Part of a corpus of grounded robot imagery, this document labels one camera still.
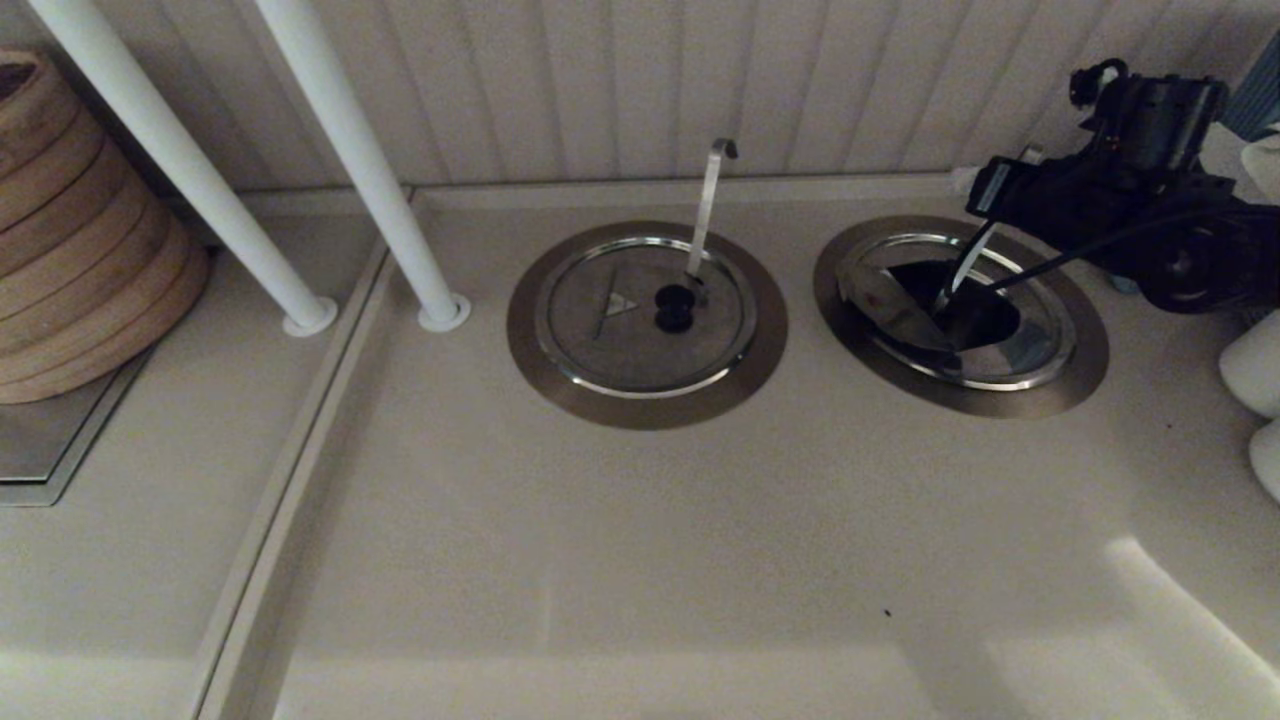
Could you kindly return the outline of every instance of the white pipe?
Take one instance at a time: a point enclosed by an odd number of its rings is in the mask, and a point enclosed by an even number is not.
[[[329,142],[422,304],[419,323],[433,332],[461,325],[470,314],[470,304],[449,292],[320,17],[307,0],[256,3]]]
[[[142,147],[287,315],[289,334],[315,334],[338,305],[307,288],[147,79],[92,0],[29,0]]]

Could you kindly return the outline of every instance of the white beadboard wall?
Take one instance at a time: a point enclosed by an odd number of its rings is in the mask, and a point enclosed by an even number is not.
[[[1277,0],[312,0],[403,182],[945,170],[1078,142],[1071,69],[1239,81]],[[241,190],[347,184],[252,0],[99,0]],[[23,0],[0,42],[52,47]]]

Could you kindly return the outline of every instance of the stacked wooden rings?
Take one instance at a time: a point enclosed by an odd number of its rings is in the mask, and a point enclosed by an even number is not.
[[[0,50],[0,404],[128,361],[182,319],[207,273],[49,59]]]

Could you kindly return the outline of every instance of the wire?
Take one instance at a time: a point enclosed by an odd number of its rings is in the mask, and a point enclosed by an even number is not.
[[[1203,220],[1207,218],[1224,218],[1224,217],[1225,218],[1242,218],[1242,217],[1280,218],[1280,208],[1271,205],[1258,205],[1258,206],[1229,209],[1229,210],[1222,210],[1222,209],[1192,210],[1187,213],[1178,213],[1175,215],[1166,215],[1164,218],[1157,218],[1155,220],[1147,220],[1146,223],[1138,223],[1137,225],[1129,225],[1128,228],[1107,233],[1100,237],[1098,240],[1094,240],[1093,242],[1082,245],[1074,250],[1070,250],[1069,252],[1064,252],[1057,258],[1053,258],[1052,260],[1041,263],[1039,265],[1036,265],[1033,268],[1028,268],[1015,275],[1009,275],[1007,278],[1000,282],[991,283],[989,286],[987,286],[987,290],[991,291],[1005,290],[1006,287],[1027,282],[1034,277],[1043,275],[1044,273],[1048,273],[1051,270],[1056,270],[1062,265],[1070,263],[1071,260],[1078,260],[1084,255],[1102,250],[1105,247],[1110,247],[1123,240],[1129,240],[1133,236],[1146,234],[1152,231],[1166,228],[1169,225],[1187,223],[1190,220]]]

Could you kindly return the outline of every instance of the triangle symbol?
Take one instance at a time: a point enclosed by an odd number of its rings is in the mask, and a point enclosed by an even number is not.
[[[635,310],[640,305],[637,305],[635,302],[631,302],[626,297],[622,297],[621,295],[618,295],[616,292],[611,292],[609,293],[609,306],[604,309],[604,316],[605,318],[612,318],[614,315],[621,315],[621,314],[626,313],[627,310]]]

